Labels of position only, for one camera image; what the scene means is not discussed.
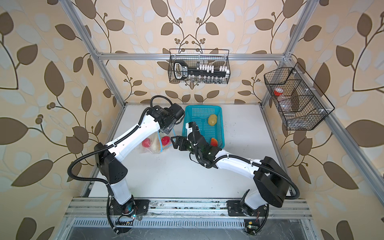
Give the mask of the red toy tomato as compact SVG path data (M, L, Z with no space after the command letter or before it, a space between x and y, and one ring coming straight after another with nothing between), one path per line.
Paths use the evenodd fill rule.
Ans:
M143 146L144 148L149 148L149 147L151 146L151 139L149 139L149 138L144 139L144 140L142 141L142 146Z

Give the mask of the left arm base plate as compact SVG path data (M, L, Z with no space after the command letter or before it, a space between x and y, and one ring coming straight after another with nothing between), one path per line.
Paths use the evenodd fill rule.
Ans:
M108 209L112 211L114 216L133 216L133 215L145 215L149 210L150 200L148 199L136 199L132 197L125 204L120 205L114 198L110 199Z

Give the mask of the teal plastic basket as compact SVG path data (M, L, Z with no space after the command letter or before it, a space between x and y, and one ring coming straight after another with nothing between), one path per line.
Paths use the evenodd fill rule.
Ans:
M220 148L225 146L223 111L219 106L208 105L189 105L185 109L184 125L189 122L195 122L205 140L210 143L214 138L218 141ZM211 115L217 116L217 123L214 126L209 125L208 120Z

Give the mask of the clear zip top bag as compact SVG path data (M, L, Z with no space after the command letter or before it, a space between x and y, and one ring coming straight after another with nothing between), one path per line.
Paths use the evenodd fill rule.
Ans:
M151 134L145 138L139 145L140 153L160 154L172 147L171 137L174 136L175 131L171 134L165 134L160 131Z

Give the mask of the red toy apple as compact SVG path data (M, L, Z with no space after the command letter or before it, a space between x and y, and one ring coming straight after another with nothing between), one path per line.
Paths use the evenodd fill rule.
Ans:
M171 139L169 136L164 136L161 138L161 143L163 146L167 146L170 143Z

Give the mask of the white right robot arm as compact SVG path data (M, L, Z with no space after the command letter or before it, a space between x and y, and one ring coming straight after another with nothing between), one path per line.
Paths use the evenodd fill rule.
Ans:
M186 124L186 129L186 137L171 137L174 149L190 152L196 162L206 169L232 171L255 182L257 189L253 192L247 190L240 200L239 208L244 215L254 216L260 207L281 208L285 200L300 197L297 185L273 158L252 160L240 157L209 144L195 122Z

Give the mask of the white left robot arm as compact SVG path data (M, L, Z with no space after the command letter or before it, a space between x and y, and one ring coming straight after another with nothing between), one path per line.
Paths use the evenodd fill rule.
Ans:
M126 180L128 169L122 161L150 135L157 132L169 134L175 125L182 123L184 117L185 111L180 105L172 103L164 96L152 97L150 106L143 110L136 125L106 145L98 143L97 150L73 161L68 167L68 176L77 181L103 183L109 196L114 198L125 212L130 211L135 200ZM73 173L75 165L94 155L103 179L79 177Z

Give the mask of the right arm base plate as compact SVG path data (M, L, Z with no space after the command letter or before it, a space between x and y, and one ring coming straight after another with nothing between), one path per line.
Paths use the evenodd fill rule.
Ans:
M227 210L230 217L265 217L267 214L267 206L260 206L252 209L240 200L228 200Z

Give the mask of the red capped clear bottle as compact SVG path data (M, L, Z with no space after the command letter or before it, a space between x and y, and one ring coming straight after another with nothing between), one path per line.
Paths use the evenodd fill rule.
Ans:
M290 96L286 96L284 92L285 91L282 88L275 88L274 89L274 96L276 97L276 100L278 103L282 103L283 101L290 99Z

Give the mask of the white toy radish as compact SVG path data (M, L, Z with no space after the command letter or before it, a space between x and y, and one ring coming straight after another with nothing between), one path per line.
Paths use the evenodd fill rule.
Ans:
M152 145L151 145L151 150L154 152L154 153L159 153L161 152L161 145L160 145L160 142L159 142L159 139L158 138L154 138L153 141L152 141Z

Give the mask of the yellow toy potato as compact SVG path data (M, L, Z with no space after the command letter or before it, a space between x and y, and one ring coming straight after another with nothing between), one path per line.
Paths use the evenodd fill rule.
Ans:
M217 124L217 121L218 121L218 116L215 114L210 115L208 118L208 124L210 126L215 126Z

